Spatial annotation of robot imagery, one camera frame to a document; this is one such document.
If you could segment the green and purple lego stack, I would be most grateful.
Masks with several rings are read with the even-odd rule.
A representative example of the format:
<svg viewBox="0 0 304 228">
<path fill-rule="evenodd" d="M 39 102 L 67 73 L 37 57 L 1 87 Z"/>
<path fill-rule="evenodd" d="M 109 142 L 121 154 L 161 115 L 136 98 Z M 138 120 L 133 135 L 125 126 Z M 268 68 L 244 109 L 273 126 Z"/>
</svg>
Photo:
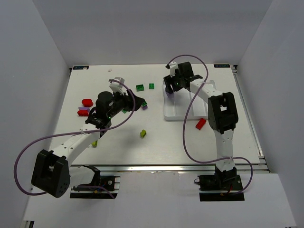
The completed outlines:
<svg viewBox="0 0 304 228">
<path fill-rule="evenodd" d="M 143 110 L 146 110 L 148 108 L 147 102 L 143 102 L 141 107 Z"/>
</svg>

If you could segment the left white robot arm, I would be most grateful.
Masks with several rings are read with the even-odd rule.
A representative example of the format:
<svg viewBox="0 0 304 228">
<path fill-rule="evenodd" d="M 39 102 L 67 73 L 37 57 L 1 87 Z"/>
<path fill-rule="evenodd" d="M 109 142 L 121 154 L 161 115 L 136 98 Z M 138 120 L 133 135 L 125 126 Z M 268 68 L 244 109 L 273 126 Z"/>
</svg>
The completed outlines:
<svg viewBox="0 0 304 228">
<path fill-rule="evenodd" d="M 72 167 L 73 161 L 111 127 L 111 119 L 122 110 L 137 111 L 145 102 L 133 92 L 101 92 L 95 107 L 83 125 L 84 133 L 75 134 L 58 147 L 41 150 L 36 158 L 31 183 L 44 192 L 59 198 L 68 188 L 80 186 L 99 188 L 100 171 L 94 166 Z"/>
</svg>

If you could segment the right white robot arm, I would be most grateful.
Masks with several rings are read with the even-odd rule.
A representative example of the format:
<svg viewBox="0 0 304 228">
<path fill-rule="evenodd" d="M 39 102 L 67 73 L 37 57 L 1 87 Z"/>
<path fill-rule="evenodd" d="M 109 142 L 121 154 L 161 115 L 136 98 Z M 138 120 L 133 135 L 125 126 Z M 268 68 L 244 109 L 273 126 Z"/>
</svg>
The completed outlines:
<svg viewBox="0 0 304 228">
<path fill-rule="evenodd" d="M 208 123 L 216 138 L 217 158 L 215 162 L 215 183 L 225 188 L 237 177 L 237 169 L 233 161 L 233 133 L 238 123 L 238 112 L 235 98 L 231 92 L 223 93 L 212 84 L 207 77 L 195 75 L 190 62 L 171 62 L 166 65 L 170 74 L 164 77 L 165 91 L 173 94 L 186 89 L 208 104 Z"/>
</svg>

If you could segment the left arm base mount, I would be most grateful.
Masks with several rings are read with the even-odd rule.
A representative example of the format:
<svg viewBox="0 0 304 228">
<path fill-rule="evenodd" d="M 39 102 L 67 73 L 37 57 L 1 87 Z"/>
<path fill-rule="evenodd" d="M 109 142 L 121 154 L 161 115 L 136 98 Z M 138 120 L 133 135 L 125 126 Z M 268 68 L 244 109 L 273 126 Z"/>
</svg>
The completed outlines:
<svg viewBox="0 0 304 228">
<path fill-rule="evenodd" d="M 94 166 L 70 168 L 71 199 L 111 199 L 117 197 L 120 177 L 103 174 Z"/>
</svg>

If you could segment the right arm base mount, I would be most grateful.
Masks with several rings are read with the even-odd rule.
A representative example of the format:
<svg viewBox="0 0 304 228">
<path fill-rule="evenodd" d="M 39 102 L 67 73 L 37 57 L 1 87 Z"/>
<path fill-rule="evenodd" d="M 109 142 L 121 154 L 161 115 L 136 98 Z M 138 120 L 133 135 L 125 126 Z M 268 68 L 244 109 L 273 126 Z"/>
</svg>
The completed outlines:
<svg viewBox="0 0 304 228">
<path fill-rule="evenodd" d="M 244 201 L 244 193 L 240 176 L 234 167 L 229 171 L 221 172 L 216 168 L 213 175 L 200 175 L 194 180 L 199 186 L 201 202 L 228 202 Z"/>
</svg>

